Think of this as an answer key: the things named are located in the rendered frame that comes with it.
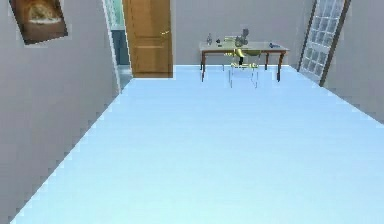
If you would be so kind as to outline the brown framed wall picture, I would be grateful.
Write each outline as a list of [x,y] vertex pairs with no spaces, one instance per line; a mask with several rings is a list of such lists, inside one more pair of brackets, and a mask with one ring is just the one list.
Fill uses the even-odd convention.
[[9,0],[25,45],[68,35],[60,0]]

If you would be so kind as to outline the brown wooden room door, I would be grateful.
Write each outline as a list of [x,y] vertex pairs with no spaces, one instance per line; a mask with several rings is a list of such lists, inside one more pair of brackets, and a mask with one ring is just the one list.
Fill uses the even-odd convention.
[[171,0],[122,2],[133,77],[172,78]]

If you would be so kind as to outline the yellow-green office chair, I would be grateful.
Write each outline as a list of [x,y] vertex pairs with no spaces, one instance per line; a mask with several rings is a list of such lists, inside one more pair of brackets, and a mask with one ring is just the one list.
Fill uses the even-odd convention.
[[230,47],[230,52],[226,53],[226,56],[237,57],[237,61],[233,61],[231,65],[236,68],[252,68],[256,69],[259,66],[257,61],[261,56],[261,51],[256,49],[250,49],[247,45],[242,47],[235,46],[236,37],[225,37],[223,44]]

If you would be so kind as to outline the brown-framed paned glass door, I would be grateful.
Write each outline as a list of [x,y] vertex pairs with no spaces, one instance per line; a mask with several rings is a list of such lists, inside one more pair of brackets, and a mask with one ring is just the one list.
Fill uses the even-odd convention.
[[323,87],[351,0],[314,0],[297,71]]

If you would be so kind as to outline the glass-top wooden-leg table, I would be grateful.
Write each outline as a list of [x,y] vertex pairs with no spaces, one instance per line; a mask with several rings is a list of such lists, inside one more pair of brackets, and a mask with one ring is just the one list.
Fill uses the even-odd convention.
[[[205,70],[206,70],[206,58],[209,54],[225,54],[225,53],[233,52],[235,49],[236,49],[236,46],[234,43],[220,43],[220,44],[208,45],[205,42],[201,42],[199,44],[199,51],[200,51],[200,55],[201,55],[200,70],[202,71],[201,81],[204,81]],[[282,45],[279,45],[279,44],[276,44],[273,42],[250,41],[247,45],[242,46],[241,50],[259,51],[262,54],[266,54],[264,69],[268,68],[269,56],[271,54],[278,54],[279,60],[278,60],[276,79],[277,79],[277,81],[280,81],[282,62],[283,62],[284,56],[289,51],[288,48],[285,48]]]

